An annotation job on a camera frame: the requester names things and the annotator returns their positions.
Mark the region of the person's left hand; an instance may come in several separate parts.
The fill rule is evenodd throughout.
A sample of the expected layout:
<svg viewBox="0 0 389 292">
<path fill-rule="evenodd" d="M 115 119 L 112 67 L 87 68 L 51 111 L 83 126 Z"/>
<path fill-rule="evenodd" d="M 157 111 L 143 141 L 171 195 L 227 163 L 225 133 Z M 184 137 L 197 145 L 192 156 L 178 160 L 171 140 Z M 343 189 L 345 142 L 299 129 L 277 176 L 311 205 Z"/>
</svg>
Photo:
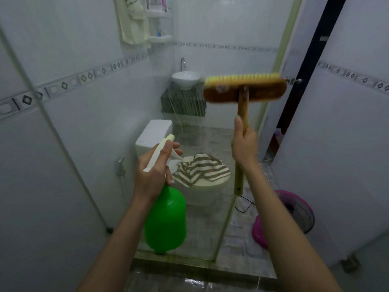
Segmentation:
<svg viewBox="0 0 389 292">
<path fill-rule="evenodd" d="M 158 144 L 138 159 L 132 198 L 137 204 L 152 205 L 158 199 L 165 185 L 165 166 L 171 152 L 175 151 L 178 155 L 183 154 L 178 142 L 167 140 L 161 150 L 157 150 L 157 147 Z M 154 166 L 148 172 L 144 171 L 156 150 L 158 156 Z"/>
</svg>

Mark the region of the person's right hand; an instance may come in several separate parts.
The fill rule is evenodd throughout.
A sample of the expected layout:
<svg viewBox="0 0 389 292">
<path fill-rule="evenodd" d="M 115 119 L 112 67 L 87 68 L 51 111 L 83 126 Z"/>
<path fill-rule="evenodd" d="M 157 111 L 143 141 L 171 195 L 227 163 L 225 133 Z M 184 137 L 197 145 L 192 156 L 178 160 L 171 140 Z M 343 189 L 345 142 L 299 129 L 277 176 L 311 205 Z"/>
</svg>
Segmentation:
<svg viewBox="0 0 389 292">
<path fill-rule="evenodd" d="M 232 156 L 244 173 L 259 170 L 257 133 L 248 126 L 244 137 L 234 137 L 231 142 Z"/>
</svg>

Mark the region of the wooden long-handled scrub brush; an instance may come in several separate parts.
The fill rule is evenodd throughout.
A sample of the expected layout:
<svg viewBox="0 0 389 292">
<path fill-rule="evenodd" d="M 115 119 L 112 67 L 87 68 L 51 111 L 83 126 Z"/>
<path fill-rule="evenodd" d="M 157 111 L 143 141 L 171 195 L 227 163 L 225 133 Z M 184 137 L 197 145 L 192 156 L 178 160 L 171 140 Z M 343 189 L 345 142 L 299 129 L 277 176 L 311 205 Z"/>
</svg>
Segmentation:
<svg viewBox="0 0 389 292">
<path fill-rule="evenodd" d="M 203 96 L 209 103 L 237 103 L 237 115 L 241 117 L 246 132 L 249 104 L 275 101 L 285 94 L 287 85 L 278 73 L 216 76 L 205 80 Z M 234 196 L 243 194 L 244 174 L 236 163 Z"/>
</svg>

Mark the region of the green spray bottle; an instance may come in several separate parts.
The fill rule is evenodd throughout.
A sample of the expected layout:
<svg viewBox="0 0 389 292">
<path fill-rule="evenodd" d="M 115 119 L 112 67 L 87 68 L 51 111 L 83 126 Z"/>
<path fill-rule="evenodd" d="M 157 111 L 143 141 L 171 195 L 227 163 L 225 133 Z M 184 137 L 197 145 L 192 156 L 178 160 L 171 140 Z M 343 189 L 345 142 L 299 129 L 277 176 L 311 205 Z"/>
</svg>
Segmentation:
<svg viewBox="0 0 389 292">
<path fill-rule="evenodd" d="M 181 246 L 186 235 L 185 198 L 164 184 L 145 222 L 145 241 L 156 254 L 165 254 Z"/>
</svg>

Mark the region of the person's right forearm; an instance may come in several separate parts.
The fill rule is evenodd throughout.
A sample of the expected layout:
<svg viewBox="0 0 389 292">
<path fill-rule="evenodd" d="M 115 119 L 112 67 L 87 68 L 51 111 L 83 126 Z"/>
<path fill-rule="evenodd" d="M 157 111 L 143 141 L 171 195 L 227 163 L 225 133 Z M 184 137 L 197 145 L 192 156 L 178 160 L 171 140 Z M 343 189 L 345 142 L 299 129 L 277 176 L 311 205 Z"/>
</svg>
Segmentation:
<svg viewBox="0 0 389 292">
<path fill-rule="evenodd" d="M 242 166 L 263 226 L 273 268 L 284 292 L 343 292 L 259 167 Z"/>
</svg>

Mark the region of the person's left forearm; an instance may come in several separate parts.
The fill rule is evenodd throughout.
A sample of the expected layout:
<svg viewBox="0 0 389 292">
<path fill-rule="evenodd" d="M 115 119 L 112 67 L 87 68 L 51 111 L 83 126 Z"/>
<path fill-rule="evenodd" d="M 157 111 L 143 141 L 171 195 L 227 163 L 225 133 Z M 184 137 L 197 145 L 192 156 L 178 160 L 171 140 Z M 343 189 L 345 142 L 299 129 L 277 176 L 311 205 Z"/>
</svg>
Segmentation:
<svg viewBox="0 0 389 292">
<path fill-rule="evenodd" d="M 122 220 L 75 292 L 123 292 L 155 195 L 134 194 Z"/>
</svg>

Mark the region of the brown striped towel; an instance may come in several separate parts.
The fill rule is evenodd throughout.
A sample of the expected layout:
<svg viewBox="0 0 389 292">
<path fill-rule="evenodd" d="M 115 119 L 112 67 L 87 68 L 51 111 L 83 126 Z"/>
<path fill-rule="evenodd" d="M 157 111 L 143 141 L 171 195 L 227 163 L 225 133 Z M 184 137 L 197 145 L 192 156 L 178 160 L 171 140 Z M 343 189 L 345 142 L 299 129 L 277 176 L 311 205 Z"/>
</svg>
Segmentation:
<svg viewBox="0 0 389 292">
<path fill-rule="evenodd" d="M 185 187 L 195 185 L 199 180 L 210 182 L 229 177 L 231 170 L 218 158 L 208 153 L 198 153 L 192 158 L 186 157 L 177 164 L 172 181 Z"/>
</svg>

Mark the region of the white toilet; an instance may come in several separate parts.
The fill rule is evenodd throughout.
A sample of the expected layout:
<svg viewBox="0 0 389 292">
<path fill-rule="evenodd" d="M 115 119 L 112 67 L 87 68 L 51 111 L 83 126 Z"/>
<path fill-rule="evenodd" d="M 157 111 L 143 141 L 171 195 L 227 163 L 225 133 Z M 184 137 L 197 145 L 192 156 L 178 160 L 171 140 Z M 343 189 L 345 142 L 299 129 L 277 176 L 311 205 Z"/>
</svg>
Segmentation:
<svg viewBox="0 0 389 292">
<path fill-rule="evenodd" d="M 172 132 L 173 122 L 171 120 L 151 120 L 135 142 L 137 157 L 139 158 L 151 150 L 155 145 L 159 144 L 163 138 L 172 135 Z M 201 152 L 197 152 L 197 150 L 195 150 L 195 153 L 186 157 L 192 158 L 198 153 Z M 182 161 L 182 159 L 186 157 L 181 157 L 180 160 L 175 157 L 169 158 L 167 165 L 172 174 L 177 171 L 178 162 Z M 208 207 L 215 203 L 219 198 L 227 195 L 228 191 L 231 189 L 231 175 L 214 182 L 199 180 L 191 187 L 185 187 L 177 182 L 172 182 L 172 187 L 178 189 L 183 194 L 188 205 Z"/>
</svg>

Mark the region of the dark tiled sink counter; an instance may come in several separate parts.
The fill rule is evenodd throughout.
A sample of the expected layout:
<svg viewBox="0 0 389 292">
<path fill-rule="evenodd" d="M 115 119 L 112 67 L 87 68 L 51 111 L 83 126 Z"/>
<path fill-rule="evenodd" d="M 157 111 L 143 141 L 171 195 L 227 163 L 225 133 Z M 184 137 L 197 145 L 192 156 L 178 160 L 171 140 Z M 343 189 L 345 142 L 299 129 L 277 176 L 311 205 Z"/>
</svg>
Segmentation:
<svg viewBox="0 0 389 292">
<path fill-rule="evenodd" d="M 207 102 L 203 96 L 203 82 L 188 90 L 182 90 L 177 83 L 171 82 L 162 94 L 161 111 L 182 116 L 205 117 Z"/>
</svg>

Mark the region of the white basin sink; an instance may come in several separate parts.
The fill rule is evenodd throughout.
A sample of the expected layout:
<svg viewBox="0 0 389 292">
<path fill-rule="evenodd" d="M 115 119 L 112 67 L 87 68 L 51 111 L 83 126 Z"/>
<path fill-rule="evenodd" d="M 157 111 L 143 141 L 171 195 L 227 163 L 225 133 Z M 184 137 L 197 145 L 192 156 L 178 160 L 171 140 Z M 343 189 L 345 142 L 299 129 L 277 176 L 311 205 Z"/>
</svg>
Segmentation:
<svg viewBox="0 0 389 292">
<path fill-rule="evenodd" d="M 181 71 L 172 75 L 172 80 L 181 90 L 190 90 L 199 83 L 201 76 L 197 72 Z"/>
</svg>

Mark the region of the pink electric fan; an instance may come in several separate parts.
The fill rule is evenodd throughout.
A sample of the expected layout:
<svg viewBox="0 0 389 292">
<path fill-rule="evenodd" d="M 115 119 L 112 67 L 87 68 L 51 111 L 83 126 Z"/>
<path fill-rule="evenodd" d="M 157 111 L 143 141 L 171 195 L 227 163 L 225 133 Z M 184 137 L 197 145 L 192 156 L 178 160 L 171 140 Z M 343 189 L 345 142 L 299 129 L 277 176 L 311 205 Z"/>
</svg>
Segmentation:
<svg viewBox="0 0 389 292">
<path fill-rule="evenodd" d="M 275 190 L 275 192 L 302 232 L 308 234 L 315 225 L 313 209 L 304 199 L 292 192 L 284 190 Z M 251 235 L 258 245 L 268 250 L 268 243 L 259 215 L 255 218 Z"/>
</svg>

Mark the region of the white corner shelf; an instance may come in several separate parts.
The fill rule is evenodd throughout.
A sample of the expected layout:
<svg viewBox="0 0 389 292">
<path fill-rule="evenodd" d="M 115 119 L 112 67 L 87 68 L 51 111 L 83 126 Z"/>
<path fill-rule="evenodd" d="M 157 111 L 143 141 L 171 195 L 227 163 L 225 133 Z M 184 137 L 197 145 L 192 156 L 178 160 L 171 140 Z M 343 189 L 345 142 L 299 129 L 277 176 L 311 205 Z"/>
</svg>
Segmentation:
<svg viewBox="0 0 389 292">
<path fill-rule="evenodd" d="M 165 44 L 173 41 L 173 9 L 169 6 L 168 12 L 164 12 L 161 0 L 145 0 L 145 15 L 149 25 L 149 42 L 154 44 Z M 157 37 L 157 28 L 160 27 L 162 37 Z"/>
</svg>

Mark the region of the cream hanging towel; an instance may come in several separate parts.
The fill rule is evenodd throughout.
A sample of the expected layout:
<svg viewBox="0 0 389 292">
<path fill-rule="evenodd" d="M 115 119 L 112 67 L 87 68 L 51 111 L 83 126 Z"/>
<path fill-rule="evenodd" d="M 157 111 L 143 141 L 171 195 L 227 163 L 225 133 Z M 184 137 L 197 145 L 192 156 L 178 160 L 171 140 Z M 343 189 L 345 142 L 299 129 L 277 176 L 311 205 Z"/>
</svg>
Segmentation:
<svg viewBox="0 0 389 292">
<path fill-rule="evenodd" d="M 122 41 L 151 48 L 145 0 L 115 0 Z"/>
</svg>

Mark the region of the glass shower enclosure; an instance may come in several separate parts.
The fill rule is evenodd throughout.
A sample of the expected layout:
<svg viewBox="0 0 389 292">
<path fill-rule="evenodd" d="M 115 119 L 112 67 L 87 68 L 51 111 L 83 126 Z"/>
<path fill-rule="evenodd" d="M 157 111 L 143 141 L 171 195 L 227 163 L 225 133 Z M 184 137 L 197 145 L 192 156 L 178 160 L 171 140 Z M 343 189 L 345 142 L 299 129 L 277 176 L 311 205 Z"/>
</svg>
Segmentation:
<svg viewBox="0 0 389 292">
<path fill-rule="evenodd" d="M 169 0 L 173 41 L 129 45 L 122 41 L 115 0 L 0 0 L 0 27 L 39 92 L 47 118 L 71 157 L 107 226 L 115 227 L 129 202 L 135 142 L 153 119 L 173 121 L 184 155 L 207 152 L 231 169 L 230 137 L 236 104 L 207 103 L 206 116 L 161 111 L 172 75 L 268 73 L 280 64 L 289 20 L 298 0 Z M 126 175 L 116 175 L 124 156 Z M 188 217 L 178 255 L 211 259 L 219 249 L 230 201 L 221 214 Z"/>
</svg>

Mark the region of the metal floor bracket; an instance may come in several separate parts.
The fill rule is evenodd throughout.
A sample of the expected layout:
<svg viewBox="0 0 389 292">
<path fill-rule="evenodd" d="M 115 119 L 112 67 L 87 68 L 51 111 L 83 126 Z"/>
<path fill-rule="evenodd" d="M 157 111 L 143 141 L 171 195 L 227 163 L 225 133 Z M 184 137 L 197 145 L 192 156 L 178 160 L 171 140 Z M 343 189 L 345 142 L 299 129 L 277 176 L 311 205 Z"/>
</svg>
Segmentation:
<svg viewBox="0 0 389 292">
<path fill-rule="evenodd" d="M 346 259 L 340 260 L 339 263 L 346 274 L 353 274 L 362 267 L 355 253 L 349 255 Z"/>
</svg>

